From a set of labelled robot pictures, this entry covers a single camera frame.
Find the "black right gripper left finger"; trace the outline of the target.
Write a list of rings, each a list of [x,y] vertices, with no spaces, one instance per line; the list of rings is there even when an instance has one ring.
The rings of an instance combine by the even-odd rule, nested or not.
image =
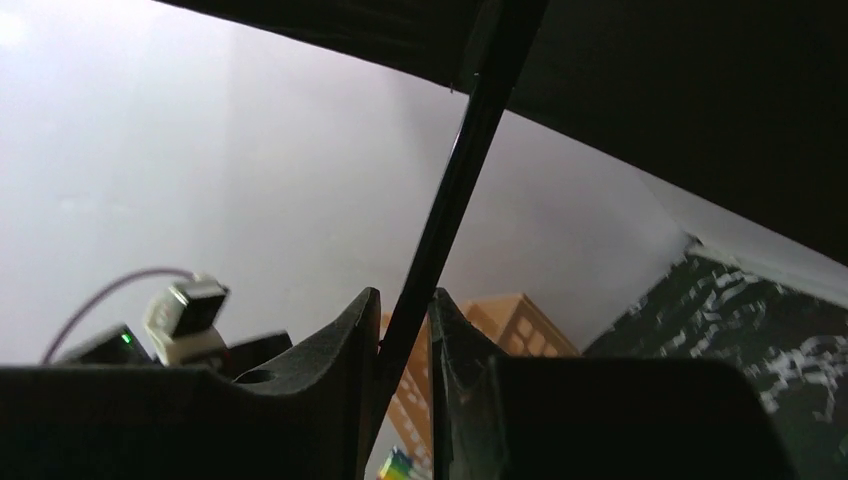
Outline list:
[[[5,479],[360,479],[381,302],[228,380],[208,368],[1,372]]]

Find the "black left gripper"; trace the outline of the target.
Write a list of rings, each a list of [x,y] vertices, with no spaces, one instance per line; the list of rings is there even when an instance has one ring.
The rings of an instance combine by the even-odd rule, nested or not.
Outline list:
[[[265,363],[292,347],[289,334],[277,333],[246,340],[233,346],[216,347],[208,353],[190,357],[184,365],[204,366],[221,376],[235,380],[243,373]],[[163,366],[150,356],[126,325],[118,325],[83,342],[56,359],[58,365],[147,365]]]

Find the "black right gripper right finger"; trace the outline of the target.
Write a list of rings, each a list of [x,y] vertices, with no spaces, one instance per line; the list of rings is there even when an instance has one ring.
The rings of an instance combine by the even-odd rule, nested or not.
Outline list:
[[[472,381],[459,308],[428,307],[437,479],[793,479],[744,376],[713,360],[496,356]]]

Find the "black and pink folding umbrella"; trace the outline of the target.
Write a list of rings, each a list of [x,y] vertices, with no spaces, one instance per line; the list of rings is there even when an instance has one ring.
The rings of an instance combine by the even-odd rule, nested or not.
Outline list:
[[[383,415],[505,112],[847,261],[843,1],[186,1],[470,97],[378,355]],[[847,475],[847,311],[685,257],[582,358],[738,370],[797,475]]]

